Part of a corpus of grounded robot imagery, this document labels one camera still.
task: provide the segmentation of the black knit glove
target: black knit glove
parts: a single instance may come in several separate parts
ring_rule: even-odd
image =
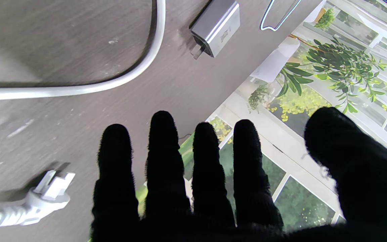
[[[224,170],[219,164],[218,144],[213,126],[198,124],[193,142],[192,213],[186,197],[184,166],[178,152],[174,121],[168,112],[155,113],[150,123],[146,161],[148,194],[145,222],[142,223],[131,172],[132,148],[128,131],[120,124],[109,126],[103,133],[98,155],[100,178],[94,192],[92,240],[114,241],[121,236],[141,236],[145,228],[151,229],[150,224],[153,233],[170,225],[178,232],[194,229],[192,227],[195,230],[235,229],[232,208],[226,197]],[[235,125],[234,171],[238,226],[254,224],[281,230],[283,222],[273,204],[268,177],[262,169],[259,137],[248,120]]]

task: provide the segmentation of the white power plug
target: white power plug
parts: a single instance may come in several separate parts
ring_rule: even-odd
[[[65,190],[75,173],[67,173],[65,177],[54,177],[55,174],[55,170],[48,171],[38,186],[28,191],[24,204],[3,208],[0,227],[35,224],[53,211],[64,208],[70,201]]]

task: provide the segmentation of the hanging plant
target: hanging plant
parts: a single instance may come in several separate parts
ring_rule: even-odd
[[[337,97],[340,98],[340,101],[343,101],[336,107],[345,105],[344,113],[347,111],[358,112],[354,107],[356,103],[351,101],[350,97],[357,96],[353,92],[359,86],[362,87],[359,90],[360,92],[369,93],[368,97],[371,98],[372,102],[376,101],[377,95],[385,94],[373,89],[374,79],[380,73],[374,72],[373,67],[384,71],[387,64],[382,63],[381,60],[376,61],[372,54],[367,55],[364,51],[354,50],[339,42],[335,37],[331,40],[334,44],[321,44],[318,40],[314,40],[316,46],[303,41],[295,35],[291,35],[291,37],[297,38],[311,47],[307,55],[310,64],[286,63],[280,72],[280,75],[284,77],[284,83],[278,96],[283,96],[289,89],[301,96],[301,84],[308,84],[314,81],[309,78],[313,76],[313,73],[303,70],[310,65],[313,65],[314,72],[317,73],[316,76],[319,79],[333,82],[330,89],[339,92],[340,94]]]
[[[259,86],[249,97],[249,103],[247,104],[249,108],[249,113],[252,113],[253,110],[257,110],[258,106],[265,101],[265,97],[268,94],[267,85]]]
[[[329,9],[326,13],[324,13],[324,15],[321,17],[321,19],[315,25],[315,28],[322,29],[322,30],[326,31],[334,20],[335,20],[334,10]]]

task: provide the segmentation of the potted plant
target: potted plant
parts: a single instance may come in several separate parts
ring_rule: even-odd
[[[325,9],[321,9],[317,20],[318,21],[315,25],[315,28],[322,29],[324,31],[327,30],[332,24],[332,22],[335,20],[334,10],[329,9],[328,11],[325,11]]]
[[[342,101],[336,107],[345,106],[344,113],[358,112],[354,107],[356,103],[350,100],[351,97],[357,96],[354,94],[355,89],[367,92],[372,102],[376,101],[377,95],[385,94],[375,89],[374,85],[380,83],[376,80],[380,71],[375,72],[373,68],[384,71],[387,64],[381,60],[377,61],[372,54],[350,48],[335,37],[331,40],[333,44],[322,44],[314,40],[315,45],[295,35],[291,37],[310,47],[307,54],[310,63],[286,63],[280,72],[284,81],[279,97],[285,95],[289,89],[301,96],[301,85],[313,82],[311,76],[315,75],[315,72],[318,79],[332,83],[330,89],[337,92],[337,97]],[[311,66],[314,68],[313,72],[307,69]]]

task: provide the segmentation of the gray wooden desk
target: gray wooden desk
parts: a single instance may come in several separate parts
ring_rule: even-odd
[[[98,177],[96,153],[106,126],[128,127],[138,187],[144,182],[153,113],[168,110],[180,137],[192,133],[320,0],[303,0],[278,32],[259,30],[270,0],[239,0],[241,28],[217,58],[203,54],[194,60],[187,27],[206,2],[168,0],[157,58],[121,87],[0,101],[0,202],[21,197],[18,190],[54,161],[70,162],[68,170],[76,173],[66,208],[35,225],[0,228],[0,242],[86,242]],[[293,2],[276,1],[269,23],[277,24]],[[117,75],[140,57],[151,9],[150,0],[0,0],[0,86],[70,85]]]

